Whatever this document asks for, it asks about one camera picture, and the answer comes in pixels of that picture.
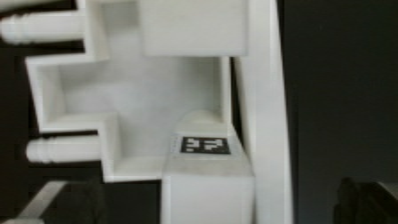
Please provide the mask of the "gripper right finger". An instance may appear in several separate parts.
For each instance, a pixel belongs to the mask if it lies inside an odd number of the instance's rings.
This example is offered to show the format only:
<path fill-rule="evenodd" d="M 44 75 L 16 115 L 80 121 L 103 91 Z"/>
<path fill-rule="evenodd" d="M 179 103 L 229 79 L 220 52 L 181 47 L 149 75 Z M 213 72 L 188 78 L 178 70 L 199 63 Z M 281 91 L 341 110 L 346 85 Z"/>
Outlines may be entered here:
<path fill-rule="evenodd" d="M 341 180 L 332 224 L 398 224 L 398 182 Z"/>

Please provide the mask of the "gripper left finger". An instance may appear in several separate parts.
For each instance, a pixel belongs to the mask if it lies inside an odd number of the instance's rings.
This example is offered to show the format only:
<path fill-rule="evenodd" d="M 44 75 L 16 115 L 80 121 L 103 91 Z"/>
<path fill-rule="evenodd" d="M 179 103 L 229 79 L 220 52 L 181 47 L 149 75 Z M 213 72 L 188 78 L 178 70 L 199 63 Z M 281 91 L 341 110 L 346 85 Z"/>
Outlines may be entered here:
<path fill-rule="evenodd" d="M 108 224 L 101 183 L 50 181 L 18 215 L 0 224 Z"/>

